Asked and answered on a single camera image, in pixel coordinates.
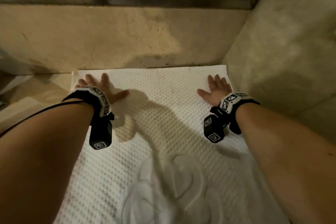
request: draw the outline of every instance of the black cord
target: black cord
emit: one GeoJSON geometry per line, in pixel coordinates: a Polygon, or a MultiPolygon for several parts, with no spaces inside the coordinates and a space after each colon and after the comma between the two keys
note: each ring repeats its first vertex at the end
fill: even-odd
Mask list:
{"type": "Polygon", "coordinates": [[[0,137],[2,137],[4,134],[6,134],[7,132],[9,132],[10,130],[12,130],[13,128],[15,128],[17,125],[21,124],[21,123],[24,122],[25,120],[28,120],[29,118],[34,117],[35,115],[38,115],[38,114],[40,114],[41,112],[45,112],[45,111],[47,111],[47,110],[53,109],[53,108],[55,108],[55,107],[63,106],[63,105],[71,105],[71,104],[79,104],[79,103],[86,103],[86,102],[85,102],[85,101],[79,101],[79,100],[77,100],[77,101],[72,101],[72,102],[63,102],[63,103],[59,103],[59,104],[52,105],[52,106],[49,106],[49,107],[47,107],[47,108],[44,108],[43,110],[38,111],[38,112],[32,114],[31,116],[29,116],[29,117],[27,117],[27,118],[21,120],[20,122],[14,124],[14,125],[11,126],[10,128],[7,128],[4,132],[2,132],[2,133],[0,134],[0,137]]]}

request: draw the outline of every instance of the person's right arm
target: person's right arm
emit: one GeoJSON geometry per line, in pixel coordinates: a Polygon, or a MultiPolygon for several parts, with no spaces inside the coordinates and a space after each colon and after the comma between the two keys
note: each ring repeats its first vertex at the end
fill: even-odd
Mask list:
{"type": "MultiPolygon", "coordinates": [[[[212,105],[230,93],[225,80],[209,77],[212,105]]],[[[244,139],[280,205],[294,223],[336,223],[336,147],[309,128],[247,103],[236,112],[244,139]]]]}

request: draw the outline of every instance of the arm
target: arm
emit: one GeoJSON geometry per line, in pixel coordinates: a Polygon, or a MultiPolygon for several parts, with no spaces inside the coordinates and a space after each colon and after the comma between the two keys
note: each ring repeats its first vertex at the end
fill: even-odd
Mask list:
{"type": "MultiPolygon", "coordinates": [[[[210,76],[213,106],[231,92],[210,76]]],[[[241,105],[236,120],[266,181],[294,223],[336,223],[336,147],[307,127],[259,105],[241,105]]]]}
{"type": "MultiPolygon", "coordinates": [[[[97,86],[90,75],[79,86],[97,86]]],[[[99,87],[110,103],[108,77],[99,87]]],[[[59,106],[19,124],[0,138],[0,219],[3,223],[52,223],[93,117],[86,103],[59,106]]]]}

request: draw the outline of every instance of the textured white fabric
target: textured white fabric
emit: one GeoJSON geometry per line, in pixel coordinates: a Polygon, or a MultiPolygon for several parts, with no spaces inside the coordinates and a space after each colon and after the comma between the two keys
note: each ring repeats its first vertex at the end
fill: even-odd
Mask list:
{"type": "Polygon", "coordinates": [[[154,158],[156,172],[167,177],[164,163],[176,154],[191,156],[202,168],[220,198],[221,222],[288,223],[243,139],[230,133],[219,149],[203,136],[203,119],[210,106],[196,89],[208,90],[208,74],[229,81],[226,66],[77,71],[72,90],[86,73],[99,79],[103,72],[110,76],[114,91],[130,89],[130,95],[112,106],[110,147],[93,150],[88,133],[56,223],[122,223],[117,208],[143,161],[154,158]]]}

